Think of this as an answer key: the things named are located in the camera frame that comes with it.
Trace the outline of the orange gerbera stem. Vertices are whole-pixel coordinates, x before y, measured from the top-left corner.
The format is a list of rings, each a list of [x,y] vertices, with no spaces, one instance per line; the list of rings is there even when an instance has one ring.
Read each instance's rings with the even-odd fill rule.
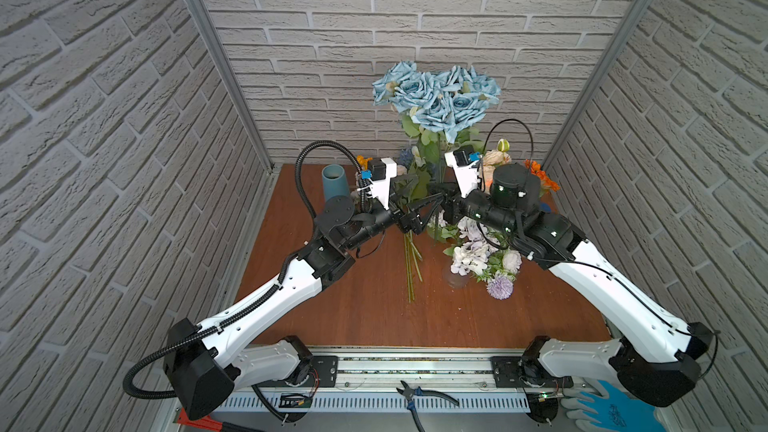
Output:
[[[524,162],[526,169],[539,179],[540,190],[539,196],[542,197],[547,193],[553,193],[560,190],[560,185],[551,179],[542,166],[535,160],[527,159]]]

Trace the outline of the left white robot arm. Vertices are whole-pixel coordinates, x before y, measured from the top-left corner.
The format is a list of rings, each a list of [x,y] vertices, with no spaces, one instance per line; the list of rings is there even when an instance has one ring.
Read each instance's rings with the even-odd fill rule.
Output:
[[[355,251],[392,226],[421,232],[440,195],[358,212],[351,198],[329,199],[314,220],[311,240],[289,255],[280,272],[229,308],[193,323],[183,319],[167,335],[163,360],[175,396],[187,417],[198,420],[222,405],[241,385],[287,379],[302,382],[312,360],[308,348],[288,336],[253,351],[250,343],[301,303],[338,281],[354,264]]]

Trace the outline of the white lilac mixed bouquet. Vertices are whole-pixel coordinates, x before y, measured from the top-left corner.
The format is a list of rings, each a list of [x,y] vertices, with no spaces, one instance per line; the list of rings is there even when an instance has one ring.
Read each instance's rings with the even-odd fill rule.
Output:
[[[470,280],[483,284],[492,298],[505,300],[513,294],[523,258],[506,244],[500,233],[468,217],[452,225],[443,214],[439,227],[429,227],[428,233],[447,245],[444,254],[451,258],[450,265],[469,270]]]

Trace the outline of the peach rose stem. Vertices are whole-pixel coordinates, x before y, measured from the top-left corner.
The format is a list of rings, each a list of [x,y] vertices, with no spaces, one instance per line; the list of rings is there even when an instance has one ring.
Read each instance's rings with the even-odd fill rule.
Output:
[[[482,188],[484,190],[490,188],[495,169],[512,162],[512,159],[509,156],[509,150],[510,143],[502,138],[498,141],[495,149],[487,151],[483,156],[480,177],[482,179]]]

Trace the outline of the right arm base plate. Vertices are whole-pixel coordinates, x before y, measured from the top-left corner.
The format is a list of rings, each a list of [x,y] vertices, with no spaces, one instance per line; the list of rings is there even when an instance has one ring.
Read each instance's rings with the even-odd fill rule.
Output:
[[[531,358],[492,356],[490,363],[497,388],[563,389],[574,385],[572,377],[555,377]]]

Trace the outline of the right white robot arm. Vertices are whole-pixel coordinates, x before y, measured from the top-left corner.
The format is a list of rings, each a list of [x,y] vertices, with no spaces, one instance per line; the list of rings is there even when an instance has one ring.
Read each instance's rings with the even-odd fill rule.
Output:
[[[567,342],[537,336],[519,369],[534,382],[577,376],[619,385],[643,402],[667,407],[705,375],[698,360],[714,351],[715,334],[688,323],[636,287],[566,217],[545,212],[539,180],[520,164],[497,169],[489,191],[478,190],[477,169],[458,167],[453,182],[431,184],[426,203],[450,224],[475,220],[501,234],[527,260],[569,284],[621,333],[604,342]]]

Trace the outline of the dusty blue rose bouquet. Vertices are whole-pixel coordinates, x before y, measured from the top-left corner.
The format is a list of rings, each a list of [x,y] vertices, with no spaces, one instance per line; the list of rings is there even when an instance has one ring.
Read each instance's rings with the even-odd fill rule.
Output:
[[[473,127],[499,103],[501,87],[472,67],[429,72],[402,61],[373,82],[372,96],[376,106],[397,113],[412,146],[419,147],[429,173],[428,196],[429,186],[444,179],[444,154],[474,145]]]

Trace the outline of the clear glass vase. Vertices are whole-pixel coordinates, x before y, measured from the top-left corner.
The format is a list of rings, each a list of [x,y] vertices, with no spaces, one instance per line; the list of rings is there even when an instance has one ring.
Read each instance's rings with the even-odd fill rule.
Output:
[[[443,279],[452,289],[465,287],[471,278],[471,272],[465,268],[450,265],[443,273]]]

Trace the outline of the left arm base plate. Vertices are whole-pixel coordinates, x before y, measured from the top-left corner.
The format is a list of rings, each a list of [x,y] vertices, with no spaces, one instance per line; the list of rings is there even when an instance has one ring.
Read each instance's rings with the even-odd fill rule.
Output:
[[[285,380],[262,383],[265,387],[334,388],[339,371],[336,355],[315,355],[299,372]]]

